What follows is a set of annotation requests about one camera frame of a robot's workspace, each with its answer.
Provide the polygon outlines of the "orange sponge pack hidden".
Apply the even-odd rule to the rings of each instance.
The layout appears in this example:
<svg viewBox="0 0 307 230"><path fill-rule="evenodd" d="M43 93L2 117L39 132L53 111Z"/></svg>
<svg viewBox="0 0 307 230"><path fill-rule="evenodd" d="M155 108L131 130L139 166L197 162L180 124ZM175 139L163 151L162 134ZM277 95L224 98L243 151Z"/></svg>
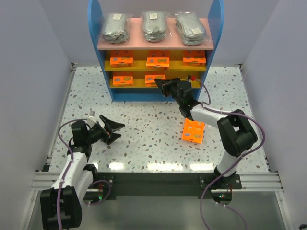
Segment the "orange sponge pack hidden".
<svg viewBox="0 0 307 230"><path fill-rule="evenodd" d="M114 86L132 86L133 73L129 71L116 71L113 72L112 83Z"/></svg>

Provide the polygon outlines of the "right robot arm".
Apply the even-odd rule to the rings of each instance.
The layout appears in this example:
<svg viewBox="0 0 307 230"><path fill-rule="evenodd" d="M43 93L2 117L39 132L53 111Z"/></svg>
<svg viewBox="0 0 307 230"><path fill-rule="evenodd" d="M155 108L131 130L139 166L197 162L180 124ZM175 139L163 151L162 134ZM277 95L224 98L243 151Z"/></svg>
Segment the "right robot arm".
<svg viewBox="0 0 307 230"><path fill-rule="evenodd" d="M224 154L215 167L215 174L220 180L235 174L237 161L258 141L250 118L239 109L223 112L208 108L206 103L194 98L189 80L156 78L154 81L164 97L171 96L177 102L184 118L218 129Z"/></svg>

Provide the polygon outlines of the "silver scrubber pack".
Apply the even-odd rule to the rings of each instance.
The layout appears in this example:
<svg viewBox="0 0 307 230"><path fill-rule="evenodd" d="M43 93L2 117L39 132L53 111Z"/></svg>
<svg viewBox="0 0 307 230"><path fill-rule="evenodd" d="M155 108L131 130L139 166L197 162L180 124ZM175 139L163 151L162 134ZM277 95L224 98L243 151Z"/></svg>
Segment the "silver scrubber pack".
<svg viewBox="0 0 307 230"><path fill-rule="evenodd" d="M170 38L172 34L167 23L169 16L168 11L142 12L142 31L145 41L158 43Z"/></svg>
<svg viewBox="0 0 307 230"><path fill-rule="evenodd" d="M112 44L128 41L132 17L129 13L109 13L102 16L99 38Z"/></svg>
<svg viewBox="0 0 307 230"><path fill-rule="evenodd" d="M204 42L211 42L205 26L193 11L174 12L176 29L182 43L186 46L198 46Z"/></svg>

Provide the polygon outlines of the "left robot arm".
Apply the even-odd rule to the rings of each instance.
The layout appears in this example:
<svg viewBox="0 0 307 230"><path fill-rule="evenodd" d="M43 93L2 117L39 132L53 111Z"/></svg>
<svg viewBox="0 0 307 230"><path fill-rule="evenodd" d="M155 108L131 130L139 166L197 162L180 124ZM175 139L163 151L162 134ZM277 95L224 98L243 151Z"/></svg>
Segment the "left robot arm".
<svg viewBox="0 0 307 230"><path fill-rule="evenodd" d="M98 185L100 192L106 185L107 194L100 194L90 201L89 205L104 202L111 194L112 183L108 179L99 179L97 168L89 164L92 145L101 141L107 145L120 138L117 133L125 127L118 123L99 116L95 120L94 113L86 119L70 121L72 138L65 142L67 160L57 180L49 189L40 194L42 224L45 230L69 230L80 226L82 221L82 203L87 189Z"/></svg>

